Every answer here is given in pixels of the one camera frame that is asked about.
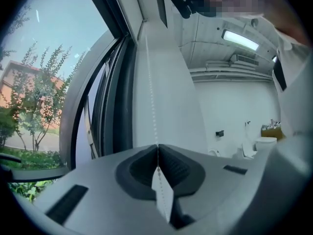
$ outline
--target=black slot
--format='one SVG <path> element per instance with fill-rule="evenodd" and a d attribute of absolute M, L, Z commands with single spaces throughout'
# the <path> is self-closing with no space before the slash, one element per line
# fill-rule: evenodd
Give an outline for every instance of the black slot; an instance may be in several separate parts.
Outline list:
<path fill-rule="evenodd" d="M 231 172 L 235 172 L 237 174 L 240 174 L 240 175 L 245 175 L 246 172 L 248 171 L 247 169 L 243 169 L 243 168 L 239 168 L 239 167 L 235 167 L 235 166 L 231 166 L 231 165 L 226 165 L 224 166 L 225 170 L 229 170 Z"/>
<path fill-rule="evenodd" d="M 73 212 L 78 203 L 86 194 L 88 188 L 74 185 L 47 213 L 46 215 L 63 225 L 66 219 Z"/>

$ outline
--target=window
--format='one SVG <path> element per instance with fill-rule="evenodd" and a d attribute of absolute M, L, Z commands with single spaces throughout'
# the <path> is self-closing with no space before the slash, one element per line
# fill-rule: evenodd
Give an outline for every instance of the window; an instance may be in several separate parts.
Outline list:
<path fill-rule="evenodd" d="M 79 118 L 89 90 L 97 78 L 94 102 L 102 74 L 110 73 L 105 63 L 126 35 L 116 5 L 28 0 L 1 44 L 1 165 L 12 171 L 11 189 L 31 201 L 76 167 L 76 139 L 86 135 L 78 133 Z"/>

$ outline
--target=person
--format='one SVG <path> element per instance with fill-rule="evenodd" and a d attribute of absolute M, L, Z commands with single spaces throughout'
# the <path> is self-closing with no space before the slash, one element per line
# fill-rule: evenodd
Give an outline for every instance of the person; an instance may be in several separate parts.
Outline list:
<path fill-rule="evenodd" d="M 217 17 L 262 17 L 274 26 L 279 39 L 278 60 L 274 66 L 272 76 L 281 108 L 282 132 L 287 137 L 301 133 L 302 129 L 299 126 L 304 126 L 305 123 L 297 123 L 297 126 L 290 124 L 298 120 L 290 119 L 290 114 L 289 117 L 286 117 L 281 98 L 288 90 L 288 87 L 301 75 L 305 67 L 309 66 L 308 63 L 312 57 L 312 43 L 288 1 L 203 0 L 203 4 L 204 7 L 213 9 Z"/>

